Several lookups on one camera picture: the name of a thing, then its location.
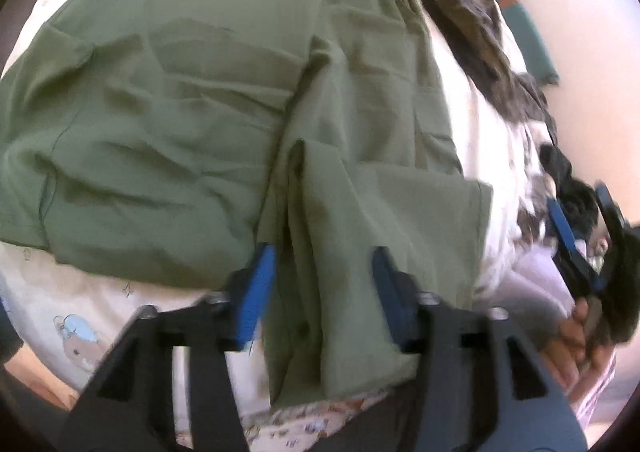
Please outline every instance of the olive green cloth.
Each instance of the olive green cloth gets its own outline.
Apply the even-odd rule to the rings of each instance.
[[[415,0],[70,0],[0,107],[4,241],[212,289],[277,244],[280,405],[412,375],[373,246],[470,307],[491,194],[462,177]]]

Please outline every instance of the wrinkled fabric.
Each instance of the wrinkled fabric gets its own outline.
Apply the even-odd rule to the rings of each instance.
[[[278,249],[271,397],[404,381],[370,252],[469,307],[491,191],[465,181],[414,0],[69,0],[0,81],[0,239],[221,288]]]
[[[611,338],[629,342],[640,319],[640,225],[621,227],[604,257],[602,275],[609,281],[601,298]]]
[[[369,411],[376,414],[378,409],[375,406],[384,403],[389,396],[395,397],[395,391],[375,391],[340,402],[287,407],[271,414],[243,419],[244,436],[252,452],[316,452],[322,450],[327,438],[341,435],[345,424],[354,418],[364,417],[369,421]],[[193,448],[189,441],[182,444]]]
[[[539,97],[511,71],[502,50],[500,12],[494,0],[421,0],[459,65],[500,116],[520,123],[544,120]]]
[[[549,104],[545,94],[536,82],[535,77],[529,73],[516,74],[516,79],[530,100],[526,101],[525,114],[528,118],[535,119],[542,116],[553,145],[558,145],[558,126],[556,119],[549,113]]]
[[[529,12],[520,0],[496,0],[522,51],[527,71],[540,86],[558,84],[560,76]]]
[[[527,197],[520,203],[518,210],[518,227],[520,228],[519,246],[531,246],[545,237],[545,219],[547,215],[546,198],[552,192],[549,187],[548,174],[529,176]]]

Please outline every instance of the finger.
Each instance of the finger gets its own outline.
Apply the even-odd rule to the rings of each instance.
[[[609,366],[613,349],[614,346],[599,346],[594,350],[590,367],[580,375],[580,380],[568,393],[569,403],[579,405],[591,389],[598,385]]]
[[[562,392],[567,392],[567,385],[564,381],[564,378],[562,378],[562,374],[560,374],[560,371],[558,371],[558,368],[556,368],[556,365],[553,363],[551,358],[549,358],[549,356],[544,351],[540,352],[540,358],[542,358],[542,363],[551,373],[553,379],[558,385],[560,385],[560,388],[562,388]]]
[[[558,368],[566,387],[573,387],[580,377],[580,372],[570,349],[562,340],[553,339],[546,345],[545,353]]]
[[[586,355],[586,341],[581,324],[573,318],[562,321],[559,336],[572,352],[574,361],[581,362]]]
[[[578,299],[575,303],[574,311],[572,312],[572,317],[574,320],[577,320],[580,323],[584,323],[587,319],[587,315],[589,314],[589,304],[587,299]]]
[[[614,346],[598,346],[591,353],[591,369],[599,376],[602,376],[607,370],[613,349]]]

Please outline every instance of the teddy bear illustration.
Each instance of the teddy bear illustration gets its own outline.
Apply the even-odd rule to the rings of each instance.
[[[57,316],[53,319],[53,324],[62,338],[65,355],[71,363],[84,371],[94,372],[109,348],[104,336],[94,331],[78,315]]]

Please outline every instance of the bed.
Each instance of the bed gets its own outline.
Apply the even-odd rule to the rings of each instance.
[[[27,49],[40,26],[67,0],[38,0],[10,55],[6,70]],[[550,141],[542,122],[513,125],[505,122],[465,75],[443,35],[425,14],[433,41],[452,124],[453,139],[465,177],[493,187],[490,223],[486,235],[479,291],[492,291],[516,255],[520,238],[518,211],[530,194],[530,177],[542,173],[535,151],[527,157],[527,145]],[[521,73],[526,65],[506,23],[502,22],[503,50],[512,69]],[[39,360],[62,381],[43,380],[53,392],[80,391],[104,352],[137,308],[154,304],[171,310],[196,301],[202,290],[180,290],[123,281],[115,277],[87,274],[55,262],[52,255],[32,248],[0,244],[0,292],[14,327]],[[268,377],[259,337],[243,353],[227,357],[241,416],[249,418],[270,407]],[[184,390],[184,369],[175,371],[175,382]],[[359,410],[374,403],[383,392],[367,393]],[[176,425],[185,435],[188,429],[186,399],[178,396]],[[315,406],[312,410],[326,408]],[[331,423],[353,417],[357,411],[340,414]],[[266,432],[271,424],[249,425]]]

